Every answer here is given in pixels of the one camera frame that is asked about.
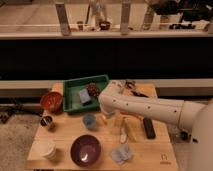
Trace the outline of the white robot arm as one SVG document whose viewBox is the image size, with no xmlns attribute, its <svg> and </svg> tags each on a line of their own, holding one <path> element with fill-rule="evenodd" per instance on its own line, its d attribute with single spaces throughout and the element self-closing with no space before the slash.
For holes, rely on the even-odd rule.
<svg viewBox="0 0 213 171">
<path fill-rule="evenodd" d="M 148 98 L 125 95 L 124 85 L 112 80 L 101 91 L 101 111 L 112 115 L 116 110 L 142 115 L 173 124 L 191 134 L 186 171 L 213 171 L 213 103 Z"/>
</svg>

